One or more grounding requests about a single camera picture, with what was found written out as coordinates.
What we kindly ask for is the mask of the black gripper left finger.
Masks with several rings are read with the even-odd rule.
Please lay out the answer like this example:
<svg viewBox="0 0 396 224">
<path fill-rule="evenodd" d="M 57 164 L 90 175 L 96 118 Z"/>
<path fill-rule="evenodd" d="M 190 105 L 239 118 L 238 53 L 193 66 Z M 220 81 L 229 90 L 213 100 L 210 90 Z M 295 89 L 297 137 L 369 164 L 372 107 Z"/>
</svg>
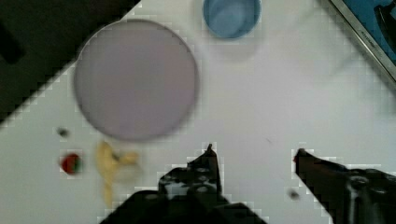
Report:
<svg viewBox="0 0 396 224">
<path fill-rule="evenodd" d="M 163 175 L 156 190 L 134 193 L 100 224 L 267 224 L 242 203 L 222 195 L 212 147 L 185 168 Z"/>
</svg>

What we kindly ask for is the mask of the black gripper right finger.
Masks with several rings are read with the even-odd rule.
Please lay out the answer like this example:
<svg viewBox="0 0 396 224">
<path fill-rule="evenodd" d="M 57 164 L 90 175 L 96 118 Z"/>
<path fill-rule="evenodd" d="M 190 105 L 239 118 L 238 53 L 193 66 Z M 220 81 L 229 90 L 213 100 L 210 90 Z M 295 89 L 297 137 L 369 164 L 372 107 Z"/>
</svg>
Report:
<svg viewBox="0 0 396 224">
<path fill-rule="evenodd" d="M 376 169 L 348 169 L 300 148 L 295 174 L 325 208 L 333 224 L 396 224 L 395 176 Z"/>
</svg>

